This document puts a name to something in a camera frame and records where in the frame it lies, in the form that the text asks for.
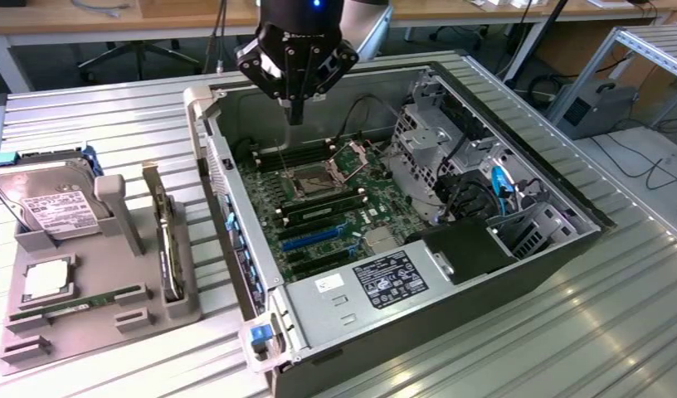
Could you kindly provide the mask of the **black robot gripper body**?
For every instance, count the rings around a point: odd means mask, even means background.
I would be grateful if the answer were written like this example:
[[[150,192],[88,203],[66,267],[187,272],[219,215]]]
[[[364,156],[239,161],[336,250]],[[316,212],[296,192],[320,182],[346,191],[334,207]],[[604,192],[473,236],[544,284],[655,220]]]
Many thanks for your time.
[[[261,4],[260,43],[288,77],[288,94],[297,98],[301,70],[309,46],[326,43],[333,50],[344,40],[340,28],[342,1],[264,1]]]

